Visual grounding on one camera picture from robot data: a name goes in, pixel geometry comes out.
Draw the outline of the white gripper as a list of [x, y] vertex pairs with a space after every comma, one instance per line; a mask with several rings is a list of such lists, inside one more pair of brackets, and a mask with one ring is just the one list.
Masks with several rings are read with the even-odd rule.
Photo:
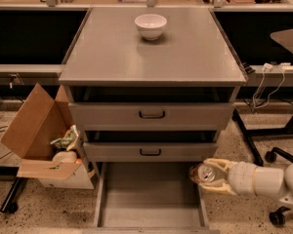
[[204, 190], [228, 195], [255, 193], [253, 175], [257, 169], [256, 165], [217, 158], [208, 158], [203, 161], [203, 164], [208, 167], [209, 175], [215, 175], [217, 171], [228, 174], [228, 183], [224, 179], [201, 182], [200, 187]]

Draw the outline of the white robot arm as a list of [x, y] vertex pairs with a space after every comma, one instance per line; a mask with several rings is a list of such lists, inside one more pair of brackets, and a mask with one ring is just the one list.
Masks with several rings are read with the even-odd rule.
[[195, 171], [198, 184], [206, 190], [269, 197], [293, 210], [293, 164], [281, 169], [209, 158]]

